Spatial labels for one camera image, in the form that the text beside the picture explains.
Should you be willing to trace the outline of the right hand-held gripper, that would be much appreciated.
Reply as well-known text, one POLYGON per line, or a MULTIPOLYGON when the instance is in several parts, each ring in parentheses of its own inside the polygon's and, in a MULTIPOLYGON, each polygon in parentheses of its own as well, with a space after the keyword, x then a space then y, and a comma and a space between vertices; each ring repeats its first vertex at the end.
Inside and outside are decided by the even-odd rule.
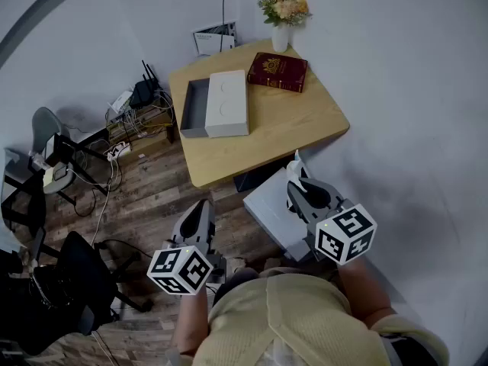
POLYGON ((303 189, 289 181, 287 194, 298 217, 307 224, 307 244, 315 258, 329 258, 345 265, 365 254, 374 241, 377 223, 362 204, 336 209, 343 202, 331 185, 316 179, 301 179, 303 189))

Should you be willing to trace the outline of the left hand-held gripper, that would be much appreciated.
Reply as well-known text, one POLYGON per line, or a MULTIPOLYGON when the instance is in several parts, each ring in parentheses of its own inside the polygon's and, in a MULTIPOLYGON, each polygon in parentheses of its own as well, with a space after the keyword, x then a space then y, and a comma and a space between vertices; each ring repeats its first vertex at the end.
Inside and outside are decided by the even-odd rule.
POLYGON ((214 206, 200 200, 188 208, 173 228, 173 240, 156 250, 147 277, 170 295, 195 295, 206 285, 226 280, 226 259, 207 242, 214 234, 214 206))

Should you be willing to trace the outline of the white plastic bag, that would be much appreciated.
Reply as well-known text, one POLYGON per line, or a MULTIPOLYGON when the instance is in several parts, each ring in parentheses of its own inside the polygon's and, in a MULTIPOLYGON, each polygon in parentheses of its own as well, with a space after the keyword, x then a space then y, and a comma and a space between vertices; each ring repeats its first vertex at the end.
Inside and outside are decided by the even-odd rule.
POLYGON ((302 161, 298 149, 294 153, 294 159, 287 164, 286 176, 288 182, 292 182, 300 190, 306 191, 300 179, 309 178, 310 173, 307 167, 305 166, 304 162, 302 161))

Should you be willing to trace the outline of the grey box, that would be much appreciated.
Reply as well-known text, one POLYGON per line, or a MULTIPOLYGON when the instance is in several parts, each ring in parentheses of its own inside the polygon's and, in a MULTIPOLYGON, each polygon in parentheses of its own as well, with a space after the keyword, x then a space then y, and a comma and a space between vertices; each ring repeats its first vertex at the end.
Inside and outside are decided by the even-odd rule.
POLYGON ((185 138, 208 137, 205 128, 210 79, 192 80, 188 83, 180 133, 185 138))

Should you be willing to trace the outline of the white box lid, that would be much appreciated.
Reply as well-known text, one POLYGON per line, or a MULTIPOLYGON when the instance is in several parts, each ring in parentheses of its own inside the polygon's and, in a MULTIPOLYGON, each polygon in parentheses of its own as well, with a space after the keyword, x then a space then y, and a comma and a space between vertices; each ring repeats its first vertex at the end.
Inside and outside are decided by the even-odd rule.
POLYGON ((246 72, 210 75, 205 130, 211 138, 249 135, 246 72))

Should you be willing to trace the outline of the white power strip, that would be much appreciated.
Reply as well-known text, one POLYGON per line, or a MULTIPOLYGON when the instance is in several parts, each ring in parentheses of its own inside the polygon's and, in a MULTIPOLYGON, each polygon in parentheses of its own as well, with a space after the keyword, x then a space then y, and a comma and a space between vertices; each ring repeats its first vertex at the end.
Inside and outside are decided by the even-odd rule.
POLYGON ((106 153, 108 161, 118 160, 121 156, 129 154, 131 151, 131 145, 129 143, 121 142, 113 146, 106 153))

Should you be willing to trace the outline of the person's pale yellow top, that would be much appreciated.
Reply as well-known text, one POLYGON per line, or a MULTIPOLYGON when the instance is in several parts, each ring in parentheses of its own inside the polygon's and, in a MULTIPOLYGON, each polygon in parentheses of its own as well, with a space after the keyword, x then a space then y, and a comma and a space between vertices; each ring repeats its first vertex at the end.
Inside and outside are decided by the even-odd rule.
POLYGON ((380 336, 421 342, 448 366, 445 344, 434 333, 393 314, 371 328, 353 317, 345 295, 306 274, 278 274, 239 285, 213 306, 210 333, 186 366, 257 366, 277 349, 305 366, 390 366, 380 336))

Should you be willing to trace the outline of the black office chair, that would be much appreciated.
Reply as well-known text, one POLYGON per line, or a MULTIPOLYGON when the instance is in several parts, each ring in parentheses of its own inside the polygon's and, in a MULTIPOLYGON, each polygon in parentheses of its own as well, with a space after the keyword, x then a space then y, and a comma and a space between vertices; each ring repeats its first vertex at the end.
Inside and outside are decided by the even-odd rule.
POLYGON ((145 313, 153 302, 139 305, 121 293, 120 276, 140 253, 135 252, 115 271, 101 258, 100 243, 90 246, 71 232, 59 251, 41 245, 40 252, 56 264, 36 267, 29 278, 17 254, 0 253, 0 339, 16 342, 28 355, 38 355, 71 333, 91 335, 100 326, 119 320, 111 308, 115 299, 145 313))

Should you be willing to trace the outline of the dark red ornate book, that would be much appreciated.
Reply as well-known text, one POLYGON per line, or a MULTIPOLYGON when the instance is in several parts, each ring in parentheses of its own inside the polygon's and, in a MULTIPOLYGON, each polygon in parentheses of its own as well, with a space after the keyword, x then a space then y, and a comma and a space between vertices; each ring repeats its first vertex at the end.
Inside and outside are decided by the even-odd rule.
POLYGON ((285 55, 257 53, 247 73, 247 82, 302 93, 308 62, 285 55))

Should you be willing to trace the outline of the white vase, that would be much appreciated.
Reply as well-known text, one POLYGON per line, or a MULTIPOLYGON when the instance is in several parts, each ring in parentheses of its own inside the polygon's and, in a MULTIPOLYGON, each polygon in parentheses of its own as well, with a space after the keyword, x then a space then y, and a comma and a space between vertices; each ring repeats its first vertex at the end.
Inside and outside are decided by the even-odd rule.
POLYGON ((288 24, 278 24, 273 27, 271 42, 276 53, 284 53, 291 41, 292 27, 288 24))

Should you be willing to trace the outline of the black waist bag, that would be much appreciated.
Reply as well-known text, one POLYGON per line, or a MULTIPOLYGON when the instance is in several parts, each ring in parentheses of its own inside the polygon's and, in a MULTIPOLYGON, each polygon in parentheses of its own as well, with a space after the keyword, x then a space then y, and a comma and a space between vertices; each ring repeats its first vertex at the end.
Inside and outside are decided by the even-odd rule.
POLYGON ((380 336, 390 366, 438 366, 436 358, 419 341, 400 334, 380 336))

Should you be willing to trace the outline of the grey shell chair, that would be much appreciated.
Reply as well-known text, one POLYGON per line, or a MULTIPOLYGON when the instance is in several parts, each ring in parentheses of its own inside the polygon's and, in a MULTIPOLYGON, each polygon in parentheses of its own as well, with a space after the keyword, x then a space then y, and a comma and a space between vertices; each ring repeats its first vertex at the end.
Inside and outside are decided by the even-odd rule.
POLYGON ((31 125, 33 143, 29 156, 32 162, 44 171, 58 163, 69 167, 68 174, 64 178, 43 187, 44 194, 58 194, 71 204, 75 204, 74 200, 63 192, 72 184, 75 177, 72 172, 75 149, 72 146, 69 129, 46 107, 35 111, 31 125))

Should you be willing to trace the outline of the yellow flower bouquet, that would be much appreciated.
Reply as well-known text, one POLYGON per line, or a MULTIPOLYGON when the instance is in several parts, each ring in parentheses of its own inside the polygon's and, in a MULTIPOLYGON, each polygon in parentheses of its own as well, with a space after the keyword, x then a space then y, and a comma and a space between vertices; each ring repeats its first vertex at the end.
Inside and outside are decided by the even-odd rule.
POLYGON ((274 27, 295 27, 313 16, 307 0, 257 0, 257 4, 265 16, 264 23, 274 27))

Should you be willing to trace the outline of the black metal table frame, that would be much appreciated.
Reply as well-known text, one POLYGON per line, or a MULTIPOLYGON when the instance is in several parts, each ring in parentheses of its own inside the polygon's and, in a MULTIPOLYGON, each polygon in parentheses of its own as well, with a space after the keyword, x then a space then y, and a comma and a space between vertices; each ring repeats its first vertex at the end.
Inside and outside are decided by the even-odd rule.
MULTIPOLYGON (((107 162, 108 159, 106 156, 103 156, 100 153, 97 153, 85 146, 82 143, 75 143, 72 141, 72 146, 75 149, 75 153, 77 152, 84 152, 89 156, 94 156, 104 162, 107 162)), ((44 228, 45 219, 46 219, 46 198, 43 192, 43 175, 44 170, 36 171, 32 167, 32 159, 29 159, 28 169, 32 172, 32 176, 25 182, 20 183, 15 179, 5 175, 3 177, 3 182, 7 185, 14 187, 17 191, 23 191, 26 194, 30 195, 30 206, 27 210, 27 214, 19 213, 15 210, 12 210, 7 204, 2 204, 0 206, 0 214, 2 217, 0 218, 0 230, 2 231, 3 237, 11 236, 15 242, 20 243, 15 234, 11 231, 11 228, 5 224, 5 220, 9 223, 17 223, 29 228, 32 237, 34 238, 37 234, 38 230, 44 228)), ((88 175, 85 170, 79 166, 79 164, 75 161, 73 163, 73 174, 74 175, 82 175, 85 180, 95 186, 102 194, 108 195, 108 189, 104 188, 103 185, 97 185, 95 180, 88 175)))

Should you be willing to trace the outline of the white carton against wall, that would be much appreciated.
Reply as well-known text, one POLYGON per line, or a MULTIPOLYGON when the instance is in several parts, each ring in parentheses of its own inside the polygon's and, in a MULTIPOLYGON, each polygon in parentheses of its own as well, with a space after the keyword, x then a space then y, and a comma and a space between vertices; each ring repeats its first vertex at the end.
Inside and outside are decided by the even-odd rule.
POLYGON ((224 50, 237 47, 235 21, 226 21, 192 32, 194 46, 198 56, 211 56, 224 50))

